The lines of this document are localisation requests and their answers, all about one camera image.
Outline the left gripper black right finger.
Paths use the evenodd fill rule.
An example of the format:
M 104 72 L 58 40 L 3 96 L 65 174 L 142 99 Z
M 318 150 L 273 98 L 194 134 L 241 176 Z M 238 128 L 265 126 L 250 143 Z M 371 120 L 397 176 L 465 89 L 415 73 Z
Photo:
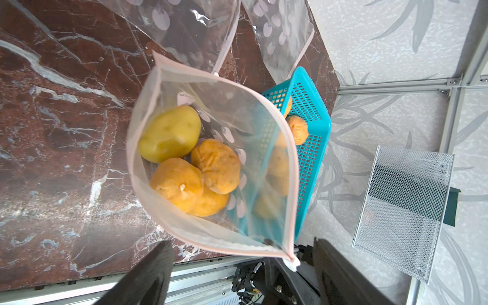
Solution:
M 392 303 L 325 239 L 314 239 L 313 264 L 322 304 Z

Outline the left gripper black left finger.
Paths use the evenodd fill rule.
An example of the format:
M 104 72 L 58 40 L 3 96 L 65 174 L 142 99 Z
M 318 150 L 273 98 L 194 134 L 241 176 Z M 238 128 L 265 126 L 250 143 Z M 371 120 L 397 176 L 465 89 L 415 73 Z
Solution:
M 97 304 L 164 304 L 174 265 L 169 241 L 160 242 Z

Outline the clear dotted zipper bag front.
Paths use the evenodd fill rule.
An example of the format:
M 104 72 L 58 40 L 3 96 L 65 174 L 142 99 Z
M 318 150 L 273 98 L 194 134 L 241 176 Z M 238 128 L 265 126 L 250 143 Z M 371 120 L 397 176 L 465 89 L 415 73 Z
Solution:
M 290 94 L 259 94 L 159 53 L 135 104 L 127 162 L 137 199 L 176 238 L 274 257 L 295 271 L 299 165 Z

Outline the green yellow potato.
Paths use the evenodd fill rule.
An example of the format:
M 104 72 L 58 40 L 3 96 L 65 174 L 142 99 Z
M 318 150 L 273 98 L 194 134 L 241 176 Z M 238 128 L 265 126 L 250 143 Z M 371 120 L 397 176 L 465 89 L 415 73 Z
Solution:
M 152 119 L 141 135 L 139 154 L 153 163 L 182 158 L 196 146 L 201 127 L 197 111 L 188 105 L 161 113 Z

